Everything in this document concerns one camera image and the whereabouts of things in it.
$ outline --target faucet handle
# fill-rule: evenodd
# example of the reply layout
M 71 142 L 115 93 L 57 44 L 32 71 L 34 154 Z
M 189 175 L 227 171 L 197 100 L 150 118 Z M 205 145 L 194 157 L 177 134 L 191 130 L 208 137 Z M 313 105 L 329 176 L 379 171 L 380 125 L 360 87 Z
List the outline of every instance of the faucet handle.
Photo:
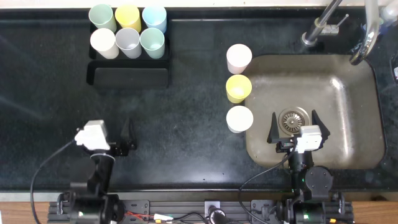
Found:
M 326 25 L 321 31 L 320 35 L 337 35 L 339 32 L 339 26 L 349 17 L 348 14 L 337 24 L 337 25 Z

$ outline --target white cup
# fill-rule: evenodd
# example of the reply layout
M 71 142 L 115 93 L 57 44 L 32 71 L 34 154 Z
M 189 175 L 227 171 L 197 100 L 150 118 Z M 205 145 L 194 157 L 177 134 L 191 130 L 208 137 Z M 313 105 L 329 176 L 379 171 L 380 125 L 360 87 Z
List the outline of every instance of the white cup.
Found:
M 252 53 L 249 47 L 243 44 L 232 45 L 226 52 L 228 70 L 232 74 L 241 74 L 249 65 Z
M 129 58 L 138 58 L 142 48 L 139 33 L 133 28 L 123 28 L 116 33 L 116 45 Z
M 88 13 L 88 18 L 97 28 L 107 28 L 116 32 L 116 21 L 111 6 L 98 4 L 92 7 Z
M 167 28 L 167 13 L 162 6 L 146 7 L 142 12 L 142 18 L 147 24 L 147 27 L 160 29 L 163 33 Z
M 119 55 L 116 38 L 110 29 L 100 28 L 90 38 L 91 46 L 106 59 L 114 59 Z
M 253 124 L 253 114 L 245 106 L 234 106 L 226 114 L 228 128 L 233 133 L 241 133 Z
M 153 59 L 161 58 L 164 54 L 164 35 L 156 28 L 142 31 L 139 41 L 148 55 Z

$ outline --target yellow cup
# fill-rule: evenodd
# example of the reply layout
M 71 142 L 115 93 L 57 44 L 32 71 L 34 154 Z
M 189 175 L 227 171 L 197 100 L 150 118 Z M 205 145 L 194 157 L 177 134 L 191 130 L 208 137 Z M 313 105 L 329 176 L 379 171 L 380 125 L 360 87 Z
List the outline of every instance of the yellow cup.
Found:
M 244 75 L 231 76 L 225 85 L 226 96 L 232 103 L 240 103 L 251 92 L 251 82 Z
M 114 16 L 123 28 L 133 28 L 141 32 L 141 18 L 137 6 L 124 5 L 116 9 Z

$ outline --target black countertop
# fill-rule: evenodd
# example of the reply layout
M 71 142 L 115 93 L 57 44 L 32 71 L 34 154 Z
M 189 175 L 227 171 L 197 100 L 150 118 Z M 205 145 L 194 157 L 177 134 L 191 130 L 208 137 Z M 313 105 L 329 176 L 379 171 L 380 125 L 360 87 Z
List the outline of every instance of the black countertop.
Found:
M 39 164 L 88 120 L 105 120 L 110 137 L 116 138 L 128 118 L 134 121 L 139 148 L 117 158 L 112 191 L 236 190 L 265 168 L 247 154 L 244 133 L 233 134 L 226 125 L 226 113 L 234 106 L 224 87 L 231 76 L 227 49 L 245 44 L 254 57 L 350 54 L 364 21 L 364 9 L 340 9 L 331 22 L 346 13 L 350 17 L 339 36 L 320 37 L 316 47 L 307 49 L 300 37 L 321 9 L 169 9 L 169 88 L 100 93 L 86 83 L 91 60 L 87 13 L 1 12 L 1 191 L 28 190 Z M 333 190 L 398 189 L 398 88 L 389 65 L 397 40 L 393 28 L 368 57 L 376 72 L 386 155 L 375 169 L 332 170 Z M 67 149 L 38 176 L 36 189 L 68 189 L 70 168 L 83 156 L 77 147 Z M 289 191 L 290 179 L 277 169 L 248 188 Z

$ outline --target stainless steel sink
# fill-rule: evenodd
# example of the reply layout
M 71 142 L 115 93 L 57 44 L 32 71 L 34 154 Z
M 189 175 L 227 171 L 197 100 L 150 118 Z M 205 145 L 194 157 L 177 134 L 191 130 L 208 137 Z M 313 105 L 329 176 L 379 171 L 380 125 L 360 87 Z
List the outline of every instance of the stainless steel sink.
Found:
M 272 112 L 280 136 L 287 137 L 311 125 L 311 110 L 331 132 L 324 148 L 312 154 L 316 165 L 370 169 L 382 159 L 376 84 L 365 61 L 352 66 L 349 55 L 265 55 L 254 58 L 244 74 L 252 82 L 245 105 L 254 115 L 246 149 L 257 164 L 269 167 L 284 156 L 267 143 Z

